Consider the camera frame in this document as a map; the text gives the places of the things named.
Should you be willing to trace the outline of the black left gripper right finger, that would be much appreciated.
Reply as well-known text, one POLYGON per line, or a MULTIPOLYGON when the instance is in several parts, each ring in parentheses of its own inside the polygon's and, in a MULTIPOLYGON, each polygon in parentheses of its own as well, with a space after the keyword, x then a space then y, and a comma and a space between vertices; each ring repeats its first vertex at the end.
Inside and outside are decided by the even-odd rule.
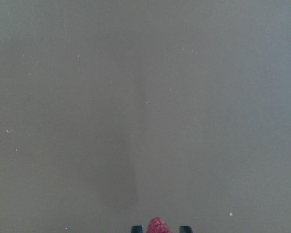
POLYGON ((180 226, 179 232, 180 233, 192 233, 192 228, 190 226, 180 226))

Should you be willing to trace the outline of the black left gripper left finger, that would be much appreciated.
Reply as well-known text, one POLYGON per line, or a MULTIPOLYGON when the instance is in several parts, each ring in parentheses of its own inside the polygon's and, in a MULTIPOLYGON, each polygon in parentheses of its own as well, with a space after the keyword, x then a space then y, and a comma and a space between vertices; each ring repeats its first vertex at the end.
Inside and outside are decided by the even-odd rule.
POLYGON ((132 226, 131 233, 143 233, 143 226, 142 225, 132 226))

